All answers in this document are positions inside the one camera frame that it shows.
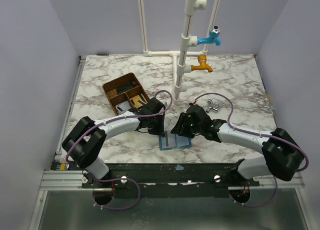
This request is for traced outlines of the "blue leather card holder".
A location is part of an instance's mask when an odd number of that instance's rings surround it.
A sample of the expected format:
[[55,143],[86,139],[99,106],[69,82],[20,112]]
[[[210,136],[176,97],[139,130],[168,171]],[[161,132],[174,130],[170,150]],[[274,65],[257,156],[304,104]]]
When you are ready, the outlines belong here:
[[168,131],[164,132],[164,137],[159,137],[160,151],[189,148],[191,146],[192,141],[190,138],[179,136],[176,134],[171,134]]

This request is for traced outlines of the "gold card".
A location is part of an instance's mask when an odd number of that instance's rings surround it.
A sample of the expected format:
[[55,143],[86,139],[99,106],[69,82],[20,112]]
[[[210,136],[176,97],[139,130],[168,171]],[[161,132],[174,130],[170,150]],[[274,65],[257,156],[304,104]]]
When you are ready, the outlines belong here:
[[137,109],[143,107],[144,105],[146,105],[148,103],[148,101],[146,100],[146,98],[142,94],[139,94],[139,95],[136,95],[136,96],[130,98],[130,102]]

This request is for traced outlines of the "silver white card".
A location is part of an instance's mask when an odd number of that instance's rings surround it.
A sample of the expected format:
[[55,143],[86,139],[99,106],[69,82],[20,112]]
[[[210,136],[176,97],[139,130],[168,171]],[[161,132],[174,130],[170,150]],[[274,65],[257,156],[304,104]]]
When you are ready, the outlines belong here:
[[124,101],[124,102],[121,102],[119,104],[117,104],[115,106],[118,114],[123,114],[124,112],[126,112],[127,110],[129,110],[131,108],[130,104],[128,101]]

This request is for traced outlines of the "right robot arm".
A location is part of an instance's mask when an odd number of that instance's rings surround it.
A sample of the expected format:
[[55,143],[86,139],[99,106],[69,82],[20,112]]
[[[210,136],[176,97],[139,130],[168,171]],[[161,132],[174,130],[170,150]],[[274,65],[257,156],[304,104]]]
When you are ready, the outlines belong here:
[[283,129],[273,132],[255,131],[229,126],[222,119],[211,119],[199,105],[191,105],[181,113],[172,134],[194,138],[201,135],[209,141],[239,145],[261,154],[255,159],[241,159],[230,171],[231,177],[250,179],[273,175],[291,181],[305,156],[291,136]]

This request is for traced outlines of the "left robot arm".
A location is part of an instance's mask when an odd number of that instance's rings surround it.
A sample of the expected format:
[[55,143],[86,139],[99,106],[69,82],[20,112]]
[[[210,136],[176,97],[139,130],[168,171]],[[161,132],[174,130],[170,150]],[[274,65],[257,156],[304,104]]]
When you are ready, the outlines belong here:
[[125,132],[146,128],[148,134],[164,136],[164,110],[166,106],[157,98],[151,98],[140,109],[130,108],[123,114],[106,120],[83,117],[62,142],[68,163],[103,179],[109,173],[108,166],[99,158],[106,140]]

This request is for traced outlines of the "woven brown basket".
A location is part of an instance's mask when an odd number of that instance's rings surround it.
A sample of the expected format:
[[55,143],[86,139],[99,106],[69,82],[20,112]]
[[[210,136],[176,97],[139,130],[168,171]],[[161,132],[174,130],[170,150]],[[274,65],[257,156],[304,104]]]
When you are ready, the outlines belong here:
[[128,73],[106,82],[102,85],[102,89],[116,115],[119,115],[116,110],[116,105],[128,101],[130,106],[134,107],[130,102],[130,98],[136,95],[142,94],[147,102],[150,100],[134,73]]

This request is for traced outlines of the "orange plastic faucet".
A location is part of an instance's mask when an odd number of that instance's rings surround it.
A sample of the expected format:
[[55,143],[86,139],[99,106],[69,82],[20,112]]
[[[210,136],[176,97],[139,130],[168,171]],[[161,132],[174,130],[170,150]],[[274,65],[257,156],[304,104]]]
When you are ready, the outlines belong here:
[[209,73],[213,72],[211,66],[207,64],[207,56],[206,55],[199,55],[197,57],[198,65],[191,65],[191,71],[205,71],[207,70]]

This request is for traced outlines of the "blue plastic faucet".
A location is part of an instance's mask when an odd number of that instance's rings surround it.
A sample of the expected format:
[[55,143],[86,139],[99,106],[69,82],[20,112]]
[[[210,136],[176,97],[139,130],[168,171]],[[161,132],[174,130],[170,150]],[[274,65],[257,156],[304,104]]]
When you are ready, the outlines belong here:
[[197,45],[215,44],[216,46],[220,46],[221,45],[221,40],[220,40],[221,29],[220,29],[220,27],[217,25],[211,26],[208,33],[209,33],[208,37],[197,39]]

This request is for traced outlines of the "black mounting rail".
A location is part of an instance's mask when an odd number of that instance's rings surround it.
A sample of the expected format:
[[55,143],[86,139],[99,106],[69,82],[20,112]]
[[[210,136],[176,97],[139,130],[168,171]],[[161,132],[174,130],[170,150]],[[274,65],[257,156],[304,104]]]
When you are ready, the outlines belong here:
[[229,188],[258,186],[236,172],[239,163],[109,163],[107,182],[85,174],[84,189],[116,198],[225,198]]

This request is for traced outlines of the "aluminium frame rail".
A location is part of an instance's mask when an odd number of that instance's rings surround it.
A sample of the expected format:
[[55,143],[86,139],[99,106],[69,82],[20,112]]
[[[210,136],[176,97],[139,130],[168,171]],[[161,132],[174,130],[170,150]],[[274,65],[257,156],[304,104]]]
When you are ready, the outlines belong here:
[[[58,145],[54,154],[53,164],[62,166],[60,161],[62,150],[61,143],[67,132],[68,125],[71,121],[72,110],[75,105],[75,99],[81,81],[86,56],[79,57],[79,66],[76,72],[75,82],[72,88],[71,97],[68,103],[67,112],[63,121],[62,132],[60,134]],[[46,200],[50,191],[76,191],[81,189],[81,173],[78,170],[45,170],[42,174],[40,187],[37,194],[35,207],[29,224],[29,229],[39,229],[42,215],[45,209]]]

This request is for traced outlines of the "white pvc pipe frame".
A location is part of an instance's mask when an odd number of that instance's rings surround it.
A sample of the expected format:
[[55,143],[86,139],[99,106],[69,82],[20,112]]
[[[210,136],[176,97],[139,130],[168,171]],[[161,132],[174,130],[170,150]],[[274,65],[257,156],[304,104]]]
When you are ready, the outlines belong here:
[[[212,13],[209,21],[206,37],[209,36],[209,29],[214,26],[217,17],[218,8],[221,0],[214,0]],[[173,60],[173,100],[177,102],[182,92],[187,88],[183,85],[183,76],[191,73],[191,65],[197,66],[198,56],[207,55],[210,44],[197,45],[198,37],[191,35],[192,20],[196,11],[205,10],[207,0],[185,0],[184,7],[184,25],[181,34],[180,49],[178,51],[151,51],[148,48],[146,18],[144,9],[144,0],[137,0],[142,35],[142,52],[145,57],[151,56],[171,56]]]

